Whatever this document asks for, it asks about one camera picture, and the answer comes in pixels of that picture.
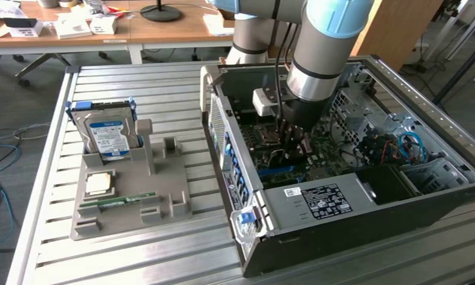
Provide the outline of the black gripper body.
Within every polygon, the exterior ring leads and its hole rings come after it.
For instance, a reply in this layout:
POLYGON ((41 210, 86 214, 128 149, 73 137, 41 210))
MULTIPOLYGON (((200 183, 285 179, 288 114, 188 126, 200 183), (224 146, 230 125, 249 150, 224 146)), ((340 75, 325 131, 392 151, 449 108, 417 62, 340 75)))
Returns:
POLYGON ((311 132, 327 110, 328 103, 328 98, 313 102, 301 99, 288 100, 281 103, 282 119, 289 125, 303 128, 304 132, 311 132))

